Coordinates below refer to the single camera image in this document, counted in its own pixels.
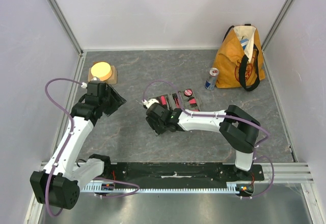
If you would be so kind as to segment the pink utility knife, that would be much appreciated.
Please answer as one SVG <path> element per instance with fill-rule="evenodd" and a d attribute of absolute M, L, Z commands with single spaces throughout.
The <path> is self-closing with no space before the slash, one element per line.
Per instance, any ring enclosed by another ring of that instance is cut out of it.
<path fill-rule="evenodd" d="M 177 94 L 176 93 L 172 94 L 172 97 L 174 99 L 174 102 L 175 102 L 176 107 L 179 108 L 180 105 L 179 105 L 179 99 L 178 99 Z"/>

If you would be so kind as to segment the grey plastic tool case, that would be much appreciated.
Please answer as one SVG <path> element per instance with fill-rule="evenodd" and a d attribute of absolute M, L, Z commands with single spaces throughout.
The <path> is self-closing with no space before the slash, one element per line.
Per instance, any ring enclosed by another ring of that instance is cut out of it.
<path fill-rule="evenodd" d="M 192 89 L 186 89 L 176 92 L 171 92 L 169 94 L 159 95 L 153 97 L 156 99 L 163 107 L 174 110 L 180 108 L 192 111 L 200 111 L 200 100 L 196 97 L 195 92 Z"/>

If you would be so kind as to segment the hex keys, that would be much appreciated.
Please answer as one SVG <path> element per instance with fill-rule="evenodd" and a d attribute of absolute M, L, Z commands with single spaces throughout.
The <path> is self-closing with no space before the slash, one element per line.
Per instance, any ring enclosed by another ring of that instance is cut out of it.
<path fill-rule="evenodd" d="M 200 111 L 199 106 L 198 106 L 198 103 L 197 103 L 197 101 L 196 101 L 195 98 L 189 99 L 188 100 L 188 103 L 189 103 L 189 105 L 191 107 L 191 110 L 193 110 L 193 111 Z"/>

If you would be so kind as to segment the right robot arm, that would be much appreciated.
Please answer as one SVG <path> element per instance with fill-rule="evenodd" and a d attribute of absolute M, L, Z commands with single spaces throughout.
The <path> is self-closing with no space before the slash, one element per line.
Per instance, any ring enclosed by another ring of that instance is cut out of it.
<path fill-rule="evenodd" d="M 210 131 L 220 133 L 236 151 L 233 174 L 245 180 L 252 173 L 254 147 L 260 123 L 236 105 L 226 110 L 200 112 L 188 109 L 167 109 L 156 99 L 144 100 L 146 121 L 158 134 L 166 131 Z"/>

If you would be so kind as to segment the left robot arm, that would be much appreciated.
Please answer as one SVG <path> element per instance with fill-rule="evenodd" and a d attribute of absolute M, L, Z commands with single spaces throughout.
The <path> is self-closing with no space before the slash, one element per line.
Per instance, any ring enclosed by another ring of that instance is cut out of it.
<path fill-rule="evenodd" d="M 81 86 L 87 91 L 67 113 L 69 124 L 56 151 L 43 170 L 30 177 L 37 202 L 46 207 L 72 209 L 88 183 L 96 177 L 108 179 L 112 173 L 111 160 L 104 155 L 91 155 L 77 169 L 74 164 L 101 116 L 112 115 L 126 100 L 104 81 L 92 80 Z"/>

